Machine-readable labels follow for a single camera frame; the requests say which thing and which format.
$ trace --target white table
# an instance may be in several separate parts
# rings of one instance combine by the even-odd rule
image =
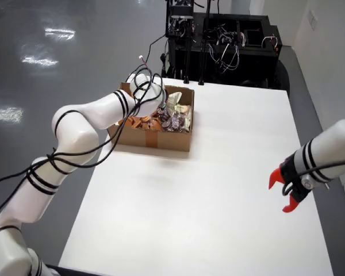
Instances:
[[[164,82],[195,90],[190,153],[118,146],[94,170],[60,266],[112,276],[332,275],[313,194],[285,214],[282,185],[268,190],[273,169],[300,146],[286,92]]]

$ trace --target cardboard box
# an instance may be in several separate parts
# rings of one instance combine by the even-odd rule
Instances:
[[[163,148],[166,150],[174,151],[189,151],[194,119],[194,90],[177,86],[165,86],[165,88],[169,95],[175,92],[181,92],[182,96],[180,98],[179,104],[191,106],[191,122],[189,133],[153,131],[150,129],[135,129],[126,126],[121,132],[118,144],[136,145],[139,147],[150,148]],[[120,85],[120,89],[123,89],[125,92],[131,95],[128,83],[122,83]],[[112,125],[108,128],[110,136],[115,133],[117,127],[117,125]]]

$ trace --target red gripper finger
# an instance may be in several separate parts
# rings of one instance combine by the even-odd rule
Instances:
[[[272,174],[270,175],[269,189],[274,186],[275,182],[281,182],[282,184],[285,184],[285,181],[283,180],[282,175],[281,175],[280,168],[277,168],[276,170],[274,170]]]
[[[296,207],[298,207],[299,203],[295,201],[295,199],[290,196],[290,204],[288,206],[285,206],[282,211],[285,213],[290,213],[295,210]]]

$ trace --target shiny floor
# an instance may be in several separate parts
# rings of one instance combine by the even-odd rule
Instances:
[[[139,65],[138,56],[146,55],[149,44],[164,34],[164,21],[163,0],[1,0],[0,177],[51,153],[56,146],[51,131],[54,112],[117,88]],[[152,46],[148,63],[153,71],[160,71],[164,43],[165,39]],[[284,47],[281,60],[290,77],[299,137],[305,143],[321,127],[293,50]],[[104,140],[106,133],[100,134]],[[23,226],[28,246],[45,262],[56,265],[60,260],[92,172],[70,175],[43,218]],[[0,203],[17,182],[0,185]],[[332,193],[319,190],[315,197],[334,274],[345,275],[343,188],[335,181]],[[301,264],[289,259],[289,266],[294,265]]]

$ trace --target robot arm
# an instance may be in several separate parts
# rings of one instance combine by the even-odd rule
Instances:
[[[322,185],[328,187],[329,181],[345,173],[345,164],[317,169],[341,160],[345,160],[345,120],[337,122],[286,158],[271,174],[269,189],[276,181],[284,184],[282,193],[284,196],[290,193],[290,204],[283,211],[289,213],[312,189]]]
[[[66,161],[83,165],[94,157],[96,151],[91,150],[99,146],[95,128],[106,129],[130,115],[148,116],[167,99],[165,93],[161,93],[164,87],[158,78],[150,84],[145,75],[139,74],[133,79],[130,89],[134,97],[117,90],[95,102],[60,108],[52,120],[52,130],[58,140],[55,153],[90,151],[74,156],[61,155]],[[44,159],[38,158],[34,163]],[[31,266],[32,272],[37,269],[34,263],[40,264],[41,261],[34,251],[27,249],[20,235],[21,224],[33,223],[42,217],[65,177],[75,169],[60,160],[46,162],[27,174],[18,186],[0,213],[0,276],[27,275]],[[41,275],[51,275],[42,263],[41,270]]]

